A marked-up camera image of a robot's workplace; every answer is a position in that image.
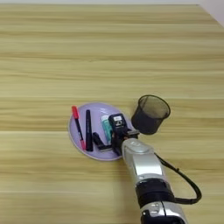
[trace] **black marker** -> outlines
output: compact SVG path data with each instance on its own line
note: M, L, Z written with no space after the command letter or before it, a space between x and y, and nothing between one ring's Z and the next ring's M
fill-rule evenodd
M92 125L90 110L86 111L86 150L93 151L93 136L92 136Z

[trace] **red marker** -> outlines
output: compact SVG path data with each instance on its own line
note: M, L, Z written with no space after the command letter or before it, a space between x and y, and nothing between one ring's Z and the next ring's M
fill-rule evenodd
M77 130L78 130L78 133L79 133L79 137L80 137L81 148L83 150L85 150L86 149L86 145L84 143L84 140L83 140L83 137L82 137L82 134L81 134L81 126L80 126L80 123L79 123L78 109L75 106L72 106L72 111L73 111L73 118L75 120L76 127L77 127Z

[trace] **black cable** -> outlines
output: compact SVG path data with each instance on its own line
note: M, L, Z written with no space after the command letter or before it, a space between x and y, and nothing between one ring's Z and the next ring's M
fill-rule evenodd
M183 205L192 205L192 204L195 204L195 203L199 202L199 200L202 198L202 194L201 194L201 191L198 188L198 186L193 181L191 181L183 172L181 172L179 170L179 168L175 168L173 165L171 165L168 162L166 162L165 160L163 160L156 153L155 153L155 155L158 157L158 159L160 160L162 165L164 165L164 166L170 168L171 170L175 171L179 176L181 176L192 187L192 189L196 193L196 198L195 199L175 198L176 202L179 203L179 204L183 204Z

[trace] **wooden table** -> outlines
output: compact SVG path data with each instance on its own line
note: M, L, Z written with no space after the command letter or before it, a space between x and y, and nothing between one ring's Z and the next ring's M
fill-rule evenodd
M189 223L223 223L224 29L199 6L1 5L0 75L1 224L140 223L123 161L83 156L67 123L86 102L131 116L145 94L171 117L141 139L203 192Z

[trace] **white label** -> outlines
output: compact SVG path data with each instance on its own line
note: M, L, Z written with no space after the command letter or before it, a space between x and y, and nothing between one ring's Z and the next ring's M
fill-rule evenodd
M121 121L122 120L122 117L119 115L119 116L116 116L114 117L114 121L117 122L117 121Z

